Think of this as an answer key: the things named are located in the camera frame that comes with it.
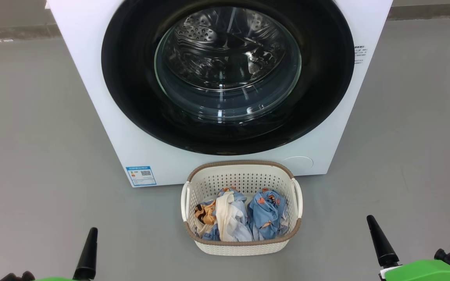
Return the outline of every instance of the laundry basket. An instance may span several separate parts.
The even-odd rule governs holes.
[[[222,242],[199,238],[195,234],[195,206],[216,198],[225,187],[236,187],[248,200],[263,188],[279,192],[287,201],[289,229],[286,234],[272,240],[252,242]],[[265,161],[233,161],[205,164],[195,169],[182,190],[182,219],[195,240],[207,254],[220,256],[254,256],[280,251],[286,246],[302,223],[303,198],[300,185],[293,174],[281,164]]]

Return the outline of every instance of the basket rim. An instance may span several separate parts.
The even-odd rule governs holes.
[[[232,166],[232,165],[265,165],[265,166],[274,166],[274,167],[278,167],[278,168],[284,170],[286,172],[286,174],[288,174],[289,178],[295,178],[293,173],[291,171],[289,171],[289,169],[286,166],[284,166],[282,164],[279,164],[279,163],[276,163],[276,162],[262,161],[262,160],[235,160],[235,161],[213,162],[213,163],[200,165],[199,167],[195,168],[192,171],[192,173],[187,178],[187,181],[192,182],[192,179],[195,176],[195,174],[197,174],[199,171],[201,171],[203,169],[211,168],[211,167],[220,167],[220,166]]]
[[[192,239],[194,239],[196,242],[205,244],[205,245],[216,245],[216,246],[256,246],[256,245],[267,245],[267,244],[276,244],[280,242],[285,242],[289,239],[291,239],[300,229],[300,226],[302,224],[302,219],[298,218],[296,220],[295,228],[293,228],[293,231],[291,231],[288,235],[274,238],[270,240],[262,240],[262,241],[248,241],[248,242],[225,242],[225,241],[211,241],[211,240],[204,240],[202,238],[199,238],[197,235],[195,235],[194,232],[191,231],[191,228],[189,226],[188,222],[184,223],[184,227],[187,230],[187,233],[190,235]]]

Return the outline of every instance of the crumpled clothing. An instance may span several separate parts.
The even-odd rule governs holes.
[[[195,234],[204,240],[220,241],[216,224],[216,201],[208,201],[195,206]]]
[[[235,187],[220,190],[216,199],[216,220],[220,240],[226,242],[252,241],[245,208],[247,198]]]
[[[248,205],[249,227],[254,240],[274,239],[289,228],[286,199],[271,189],[262,189]]]

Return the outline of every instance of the front-loading washing machine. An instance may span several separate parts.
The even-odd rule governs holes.
[[[184,183],[224,160],[325,174],[391,6],[48,2],[133,187]]]

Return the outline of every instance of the basket handle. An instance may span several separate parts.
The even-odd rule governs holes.
[[[189,213],[189,200],[190,200],[190,182],[187,181],[182,189],[182,198],[180,198],[180,207],[182,208],[182,219],[187,221],[187,214]]]
[[[293,185],[295,186],[296,199],[298,201],[298,219],[302,218],[303,215],[303,195],[302,189],[300,188],[300,184],[294,178],[291,179],[293,181]]]

